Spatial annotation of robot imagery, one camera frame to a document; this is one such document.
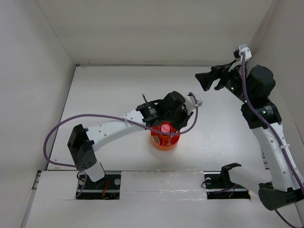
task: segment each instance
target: screw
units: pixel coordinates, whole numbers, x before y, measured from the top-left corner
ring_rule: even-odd
[[[118,179],[118,178],[115,179],[115,180],[114,180],[114,184],[115,184],[115,185],[120,185],[120,179]]]
[[[82,180],[79,180],[79,181],[78,181],[78,184],[79,184],[79,185],[83,185],[84,182],[83,182]]]
[[[207,178],[205,179],[205,182],[206,182],[206,184],[211,184],[211,178],[210,178],[210,177],[207,177]]]

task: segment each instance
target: pink object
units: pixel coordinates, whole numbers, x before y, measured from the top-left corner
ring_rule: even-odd
[[[167,124],[162,125],[161,126],[161,132],[169,133],[170,132],[170,126],[167,125]]]

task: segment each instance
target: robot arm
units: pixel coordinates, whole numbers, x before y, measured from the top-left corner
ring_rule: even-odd
[[[256,174],[237,163],[222,167],[221,176],[229,186],[232,182],[237,183],[258,194],[267,209],[275,210],[302,200],[304,196],[274,134],[246,104],[239,73],[240,66],[235,64],[236,62],[235,60],[227,65],[214,66],[211,72],[196,74],[195,77],[204,91],[210,89],[213,81],[220,79],[214,89],[220,90],[225,87],[243,102],[241,112],[261,146],[272,179],[267,180],[263,175],[257,177]],[[276,105],[268,98],[275,84],[272,72],[263,66],[255,66],[246,77],[247,93],[252,106],[278,133],[286,154],[303,183],[304,178],[299,173],[285,141],[281,116]]]
[[[119,120],[109,121],[95,127],[83,128],[82,124],[73,128],[68,148],[76,169],[84,171],[92,182],[103,182],[106,179],[102,165],[97,162],[95,152],[101,147],[127,134],[142,131],[146,127],[159,126],[162,122],[170,122],[178,131],[187,126],[196,106],[202,105],[199,97],[189,95],[183,97],[176,91],[166,95],[162,100],[146,102]]]

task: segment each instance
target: wire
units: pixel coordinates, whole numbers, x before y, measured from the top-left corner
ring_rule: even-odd
[[[105,197],[105,192],[106,192],[106,190],[108,189],[109,184],[110,184],[110,181],[107,181],[106,184],[105,184],[105,188],[104,188],[104,190],[103,190],[103,192],[102,192],[102,197],[101,197],[102,200],[103,200],[104,197]]]
[[[231,188],[223,189],[221,191],[215,191],[214,193],[223,193],[223,192],[229,191],[230,189],[235,189],[237,186],[238,186],[238,184],[235,184]]]
[[[231,65],[231,67],[229,68],[228,72],[230,72],[231,70],[233,70],[234,68],[236,68],[237,66],[241,65],[242,62],[241,61],[238,61],[238,62],[235,62]]]
[[[114,120],[119,120],[119,121],[123,121],[123,122],[128,122],[130,124],[134,124],[136,126],[139,126],[139,127],[142,127],[146,130],[150,130],[152,132],[156,132],[156,133],[161,133],[163,135],[180,135],[180,134],[185,134],[187,132],[189,132],[193,127],[194,125],[196,124],[197,120],[198,120],[198,115],[199,115],[199,107],[198,107],[198,101],[195,97],[195,95],[193,93],[189,93],[193,99],[194,99],[194,102],[195,102],[195,105],[196,105],[196,111],[195,111],[195,118],[194,118],[194,121],[193,121],[193,124],[191,127],[189,127],[187,130],[183,131],[183,132],[179,132],[179,133],[165,133],[165,132],[161,132],[161,131],[157,131],[153,128],[150,128],[150,127],[147,127],[143,124],[140,124],[140,123],[137,123],[135,121],[132,121],[132,120],[125,120],[124,118],[121,118],[121,117],[116,117],[116,116],[111,116],[111,115],[102,115],[102,114],[80,114],[80,115],[75,115],[75,116],[72,116],[70,118],[67,118],[63,121],[61,121],[60,123],[58,123],[55,127],[53,127],[53,129],[47,134],[46,136],[46,139],[44,140],[44,143],[43,143],[43,156],[44,158],[51,164],[53,165],[61,165],[61,166],[67,166],[67,167],[75,167],[74,165],[70,165],[70,164],[64,164],[64,163],[59,163],[59,162],[55,162],[55,161],[52,161],[49,159],[49,157],[47,156],[47,143],[48,143],[48,140],[49,138],[51,137],[52,133],[54,131],[56,131],[61,125],[65,124],[66,122],[69,122],[71,120],[74,120],[74,119],[77,119],[77,118],[80,118],[80,117],[102,117],[102,118],[108,118],[108,119],[114,119]]]
[[[202,184],[201,184],[201,187],[202,187],[203,189],[207,189],[206,187],[203,187],[203,184],[205,184],[205,183],[206,183],[206,181],[202,182]]]
[[[77,179],[78,180],[80,180],[80,181],[84,181],[84,179],[81,179],[80,177],[79,177],[79,174],[81,173],[81,171],[79,171],[78,173],[77,173]]]
[[[146,99],[146,97],[144,96],[144,94],[142,94],[142,97],[143,97],[144,101],[147,102],[147,99]]]
[[[245,100],[247,101],[247,105],[248,107],[250,108],[250,110],[271,130],[271,132],[273,133],[273,135],[275,136],[277,142],[279,143],[279,146],[284,146],[280,136],[278,135],[278,133],[275,131],[275,129],[270,125],[270,123],[268,123],[268,121],[266,119],[264,119],[255,109],[254,107],[252,106],[250,100],[249,100],[249,97],[248,97],[248,94],[247,94],[247,88],[246,88],[246,68],[245,68],[245,61],[246,61],[246,54],[244,52],[241,52],[241,55],[243,56],[242,58],[242,65],[241,65],[241,69],[242,69],[242,87],[243,87],[243,94],[244,94],[244,97],[245,97]],[[288,157],[288,154],[287,154],[287,151],[285,148],[281,148],[282,150],[282,153],[283,153],[283,156],[291,170],[291,172],[293,173],[294,175],[294,178],[296,179],[296,181],[298,182],[299,186],[300,186],[300,189],[304,195],[304,185],[302,184],[298,174],[296,173],[289,157]],[[295,226],[291,225],[289,222],[286,221],[286,219],[283,218],[283,216],[277,211],[275,210],[275,212],[278,214],[278,216],[287,224],[289,225],[290,227],[292,228],[295,228]]]
[[[82,184],[82,187],[81,187],[81,189],[80,189],[80,192],[75,196],[76,199],[81,195],[81,193],[82,193],[83,190],[85,189],[87,174],[86,174],[85,172],[84,172],[84,174],[85,174],[85,180],[84,180],[84,183]]]
[[[229,196],[229,198],[230,198],[231,196],[233,196],[233,194],[234,194],[235,191],[236,191],[236,188],[233,189],[233,192],[232,192],[232,194]]]

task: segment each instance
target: white table surface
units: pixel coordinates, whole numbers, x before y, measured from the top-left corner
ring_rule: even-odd
[[[172,177],[168,172],[126,172],[122,176],[120,200],[76,200],[76,174],[42,172],[26,228],[287,227],[273,211],[264,208],[255,194],[251,194],[251,200],[207,200],[205,190],[198,183],[194,185],[196,177],[203,173],[177,172]],[[280,212],[300,226],[294,204]]]
[[[263,169],[258,142],[240,111],[242,103],[226,89],[204,92],[194,77],[196,73],[208,71],[210,67],[203,66],[77,67],[62,120],[84,113],[122,116],[144,102],[142,94],[148,100],[155,100],[163,99],[173,90],[183,95],[193,92],[203,100],[198,122],[194,129],[181,136],[173,151],[156,150],[151,145],[149,131],[133,133],[107,144],[96,153],[104,169],[210,171],[220,170],[232,162]],[[90,127],[107,121],[81,118],[61,126],[51,159],[73,164],[67,148],[72,128],[77,124]],[[71,168],[48,166],[48,170],[67,169]]]

